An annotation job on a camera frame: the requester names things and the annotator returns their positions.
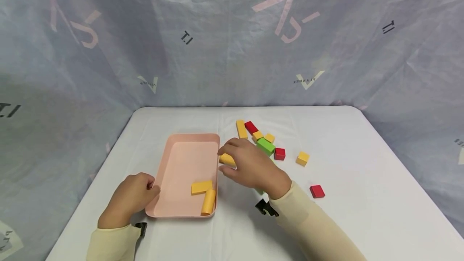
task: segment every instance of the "black clip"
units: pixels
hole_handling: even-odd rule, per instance
[[[276,212],[276,210],[274,208],[272,208],[271,204],[269,204],[268,202],[266,203],[266,201],[264,199],[261,199],[255,205],[255,208],[257,208],[259,210],[259,212],[262,213],[263,215],[266,215],[266,213],[268,213],[269,216],[276,216],[276,217],[279,216],[279,213]]]
[[[145,231],[147,230],[147,223],[137,223],[135,224],[135,227],[140,228],[140,237],[143,238],[145,236]]]

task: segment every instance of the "printed logo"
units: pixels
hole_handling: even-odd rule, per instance
[[[311,78],[311,79],[304,79],[302,77],[302,75],[298,74],[296,75],[296,78],[298,79],[298,81],[293,81],[293,83],[301,83],[301,85],[303,86],[303,88],[305,90],[308,90],[309,87],[312,86],[312,84],[314,84],[314,82],[322,75],[324,74],[325,71],[320,71],[317,73],[317,75],[314,77],[314,78]]]
[[[0,261],[13,255],[22,247],[24,245],[15,231],[0,221]]]
[[[384,26],[382,28],[382,32],[383,32],[383,34],[386,34],[387,32],[389,32],[390,30],[392,30],[394,28],[395,28],[395,22],[392,20],[390,24],[388,24],[388,25],[386,25],[386,26]]]
[[[142,76],[138,76],[137,78],[142,80],[142,82],[140,82],[141,85],[148,85],[150,87],[150,89],[153,91],[153,94],[156,94],[156,84],[158,84],[158,77],[154,77],[152,83],[148,82]]]
[[[94,48],[95,45],[97,45],[98,43],[98,35],[97,33],[95,32],[95,30],[91,29],[90,27],[88,26],[84,26],[82,24],[79,24],[79,23],[75,23],[73,21],[68,21],[66,19],[66,16],[64,16],[64,13],[63,11],[61,10],[61,8],[59,7],[58,3],[56,0],[50,0],[50,10],[51,10],[51,14],[50,14],[50,26],[52,27],[52,30],[54,32],[58,32],[57,30],[57,13],[60,14],[61,16],[61,19],[63,19],[64,23],[66,24],[66,26],[68,27],[69,31],[71,32],[71,35],[72,37],[74,38],[74,40],[76,41],[77,44],[82,44],[84,47],[86,48]],[[94,10],[88,17],[87,19],[84,21],[85,24],[87,25],[90,25],[92,22],[94,22],[98,17],[100,17],[101,13],[97,10]],[[91,37],[92,37],[92,40],[90,42],[85,42],[85,41],[80,41],[77,39],[76,35],[74,34],[74,31],[73,29],[71,28],[71,26],[75,29],[78,29],[80,31],[83,31],[83,32],[86,32],[88,33]]]
[[[9,107],[9,106],[11,106],[10,103],[0,103],[0,112],[3,111],[3,108]],[[19,108],[21,108],[21,105],[16,105],[16,107],[13,108],[13,109],[9,112],[7,118],[13,117],[13,115],[19,110]]]
[[[284,0],[266,0],[259,4],[256,4],[252,8],[255,12],[259,12],[259,11],[265,10],[266,8],[271,7],[272,5],[278,4],[282,1]],[[287,19],[292,3],[293,3],[293,0],[285,0],[284,10],[282,11],[279,23],[277,24],[277,28],[275,29],[275,32],[274,32],[276,35],[280,35],[280,32],[282,31],[282,28],[284,27],[284,23],[285,23],[285,20]],[[320,15],[321,15],[320,13],[315,12],[311,14],[310,16],[306,17],[305,19],[303,19],[302,23],[307,23]],[[295,41],[295,39],[297,39],[301,34],[301,26],[296,21],[296,19],[294,19],[294,17],[290,17],[290,24],[296,30],[296,34],[292,38],[288,38],[286,35],[282,35],[280,39],[286,44],[290,44],[292,41]]]
[[[193,36],[190,39],[186,38],[187,36],[190,36],[190,34],[186,30],[184,30],[184,32],[185,32],[184,36],[181,37],[180,39],[182,39],[185,42],[185,44],[187,45],[193,40]]]
[[[464,141],[461,139],[456,139],[454,140],[454,142],[457,145],[461,146],[461,152],[459,153],[458,164],[464,164]]]

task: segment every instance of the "green block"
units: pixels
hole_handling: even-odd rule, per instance
[[[266,152],[268,156],[271,156],[271,154],[274,153],[274,150],[276,147],[271,143],[268,142],[266,139],[261,138],[256,142],[256,146],[261,148],[262,151]]]

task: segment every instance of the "yellow rectangular block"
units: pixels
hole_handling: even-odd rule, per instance
[[[245,122],[243,120],[237,120],[235,124],[237,125],[238,138],[248,139],[247,130],[245,129]]]
[[[251,139],[253,139],[253,141],[256,143],[256,142],[258,142],[259,139],[261,139],[263,137],[264,136],[260,131],[256,131],[255,133],[253,133],[253,136],[251,137]]]
[[[213,189],[213,181],[194,182],[192,184],[192,196],[205,193],[207,190]]]
[[[309,160],[309,154],[300,151],[300,154],[298,154],[298,158],[296,159],[296,163],[298,163],[300,166],[306,166],[306,163],[308,163]]]
[[[229,165],[229,166],[234,166],[234,167],[236,167],[235,161],[233,160],[232,156],[230,156],[230,155],[228,155],[228,154],[226,154],[226,153],[224,153],[223,155],[221,155],[221,156],[219,157],[219,162],[220,162],[220,163],[227,164],[227,165]]]
[[[216,201],[216,191],[207,190],[205,194],[205,200],[201,207],[201,215],[211,215],[214,209],[214,202]]]
[[[267,133],[266,136],[264,136],[264,139],[266,139],[270,143],[274,143],[275,137],[271,133]]]

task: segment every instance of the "fabric backdrop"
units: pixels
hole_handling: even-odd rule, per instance
[[[355,106],[464,234],[463,23],[464,0],[0,0],[0,261],[46,258],[143,106]]]

